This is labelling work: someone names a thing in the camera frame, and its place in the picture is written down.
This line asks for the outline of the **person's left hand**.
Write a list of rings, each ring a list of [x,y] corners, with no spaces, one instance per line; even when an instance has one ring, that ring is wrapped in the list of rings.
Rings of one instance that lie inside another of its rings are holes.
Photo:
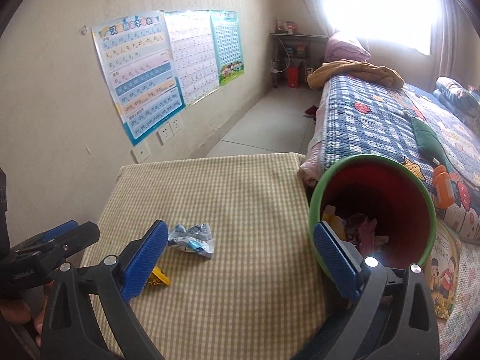
[[[41,311],[33,319],[33,324],[37,332],[35,342],[38,347],[41,347],[41,333],[43,329],[43,323],[47,304],[49,300],[50,290],[53,287],[54,282],[51,281],[43,287],[43,307]],[[1,314],[4,319],[13,325],[22,325],[32,319],[29,305],[23,300],[6,300],[2,299],[0,302]]]

